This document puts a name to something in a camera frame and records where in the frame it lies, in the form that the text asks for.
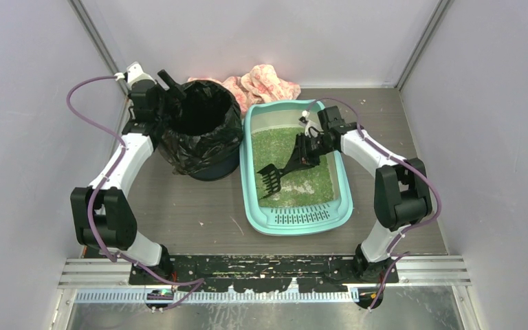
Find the black litter scoop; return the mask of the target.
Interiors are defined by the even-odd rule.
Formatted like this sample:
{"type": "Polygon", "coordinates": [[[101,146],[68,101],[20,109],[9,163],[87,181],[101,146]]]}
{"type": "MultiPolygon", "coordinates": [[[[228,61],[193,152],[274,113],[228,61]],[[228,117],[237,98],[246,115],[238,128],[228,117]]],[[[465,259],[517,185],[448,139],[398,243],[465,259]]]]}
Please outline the black litter scoop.
{"type": "Polygon", "coordinates": [[[267,199],[281,191],[281,178],[289,171],[285,168],[277,168],[274,164],[268,164],[256,173],[261,176],[265,190],[261,199],[267,199]]]}

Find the teal litter box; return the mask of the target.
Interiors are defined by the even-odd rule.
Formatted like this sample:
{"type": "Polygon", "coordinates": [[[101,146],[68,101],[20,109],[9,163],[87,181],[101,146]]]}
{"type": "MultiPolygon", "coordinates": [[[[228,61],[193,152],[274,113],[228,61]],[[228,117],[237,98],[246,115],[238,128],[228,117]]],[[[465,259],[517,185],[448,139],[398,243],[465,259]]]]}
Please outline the teal litter box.
{"type": "Polygon", "coordinates": [[[312,100],[282,100],[256,104],[247,110],[243,120],[245,137],[239,149],[239,168],[247,220],[252,227],[272,236],[316,234],[346,223],[353,212],[353,200],[347,174],[338,152],[328,154],[328,170],[335,198],[325,203],[307,203],[299,207],[268,208],[256,198],[256,181],[261,178],[254,170],[254,147],[251,133],[265,129],[299,127],[298,118],[308,106],[312,117],[324,105],[312,100]]]}

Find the bin with black bag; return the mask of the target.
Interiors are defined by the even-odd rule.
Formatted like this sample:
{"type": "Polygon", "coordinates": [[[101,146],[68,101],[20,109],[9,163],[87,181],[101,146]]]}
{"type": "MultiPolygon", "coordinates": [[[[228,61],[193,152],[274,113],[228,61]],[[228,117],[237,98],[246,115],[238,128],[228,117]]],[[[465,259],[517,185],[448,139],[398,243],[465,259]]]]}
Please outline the bin with black bag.
{"type": "Polygon", "coordinates": [[[158,150],[174,174],[204,182],[223,179],[239,166],[241,108],[217,82],[192,80],[182,89],[186,97],[165,108],[158,150]]]}

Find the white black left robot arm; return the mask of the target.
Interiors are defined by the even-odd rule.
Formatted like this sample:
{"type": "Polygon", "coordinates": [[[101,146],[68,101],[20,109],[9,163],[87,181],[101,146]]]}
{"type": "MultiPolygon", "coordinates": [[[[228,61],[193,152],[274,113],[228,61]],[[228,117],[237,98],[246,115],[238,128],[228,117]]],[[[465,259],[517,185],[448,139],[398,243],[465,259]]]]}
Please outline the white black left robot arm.
{"type": "Polygon", "coordinates": [[[79,244],[96,249],[110,261],[124,259],[157,281],[172,284],[174,265],[167,247],[138,230],[128,195],[142,165],[156,151],[164,132],[161,108],[166,90],[139,65],[112,76],[99,76],[72,87],[66,97],[69,110],[87,124],[108,133],[118,143],[107,165],[85,187],[70,195],[71,211],[79,244]],[[124,80],[129,88],[130,118],[121,133],[81,114],[72,96],[81,87],[102,80],[124,80]]]}

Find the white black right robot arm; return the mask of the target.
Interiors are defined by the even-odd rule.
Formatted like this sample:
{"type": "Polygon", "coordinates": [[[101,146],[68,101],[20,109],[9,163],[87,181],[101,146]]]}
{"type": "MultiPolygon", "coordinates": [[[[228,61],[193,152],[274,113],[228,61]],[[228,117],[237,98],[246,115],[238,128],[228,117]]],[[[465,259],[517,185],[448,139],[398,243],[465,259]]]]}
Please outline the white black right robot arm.
{"type": "Polygon", "coordinates": [[[377,218],[370,234],[356,247],[352,272],[360,280],[385,277],[392,265],[391,252],[411,226],[432,211],[424,163],[406,159],[382,146],[359,121],[347,122],[337,106],[317,113],[318,123],[304,110],[299,122],[305,130],[278,178],[313,168],[320,157],[339,152],[361,165],[374,179],[373,210],[377,218]]]}

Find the green litter pellets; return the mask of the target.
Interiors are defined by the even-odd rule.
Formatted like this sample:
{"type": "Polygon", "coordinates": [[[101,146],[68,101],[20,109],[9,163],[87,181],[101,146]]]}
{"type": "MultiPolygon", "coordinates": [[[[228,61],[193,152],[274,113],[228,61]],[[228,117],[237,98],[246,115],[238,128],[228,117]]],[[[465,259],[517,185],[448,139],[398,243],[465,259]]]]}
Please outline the green litter pellets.
{"type": "MultiPolygon", "coordinates": [[[[252,160],[257,172],[273,164],[283,168],[292,154],[298,127],[268,129],[252,134],[252,160]]],[[[260,207],[291,208],[310,206],[334,200],[327,157],[320,158],[320,165],[308,170],[292,172],[282,178],[280,192],[264,198],[267,191],[262,175],[255,173],[256,193],[260,207]]]]}

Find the pink patterned cloth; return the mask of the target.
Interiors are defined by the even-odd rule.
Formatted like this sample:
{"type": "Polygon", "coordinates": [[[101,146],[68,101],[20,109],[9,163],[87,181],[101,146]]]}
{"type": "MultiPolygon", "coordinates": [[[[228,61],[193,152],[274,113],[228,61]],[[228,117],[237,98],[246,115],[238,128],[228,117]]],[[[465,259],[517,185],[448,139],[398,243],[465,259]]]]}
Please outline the pink patterned cloth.
{"type": "Polygon", "coordinates": [[[226,88],[238,102],[242,118],[253,105],[296,100],[301,94],[299,84],[283,80],[274,66],[268,64],[255,65],[248,73],[230,76],[223,81],[214,78],[189,78],[187,82],[194,80],[208,80],[226,88]]]}

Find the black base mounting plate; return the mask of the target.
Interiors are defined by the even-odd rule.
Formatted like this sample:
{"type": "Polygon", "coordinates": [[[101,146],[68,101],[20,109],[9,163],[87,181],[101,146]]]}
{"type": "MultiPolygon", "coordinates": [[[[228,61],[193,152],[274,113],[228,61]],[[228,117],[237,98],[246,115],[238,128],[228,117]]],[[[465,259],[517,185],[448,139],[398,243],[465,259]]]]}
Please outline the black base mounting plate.
{"type": "Polygon", "coordinates": [[[348,285],[379,285],[381,274],[355,274],[349,255],[174,255],[171,280],[204,279],[201,292],[281,293],[295,284],[299,293],[345,292],[348,285]]]}

